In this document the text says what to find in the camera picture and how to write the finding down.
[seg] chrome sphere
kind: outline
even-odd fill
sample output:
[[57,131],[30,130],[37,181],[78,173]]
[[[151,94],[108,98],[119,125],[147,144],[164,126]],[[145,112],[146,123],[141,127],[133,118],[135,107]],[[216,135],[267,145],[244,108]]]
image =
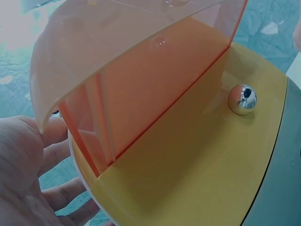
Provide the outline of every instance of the chrome sphere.
[[251,113],[257,104],[257,95],[254,89],[248,85],[234,87],[228,96],[229,108],[238,115]]

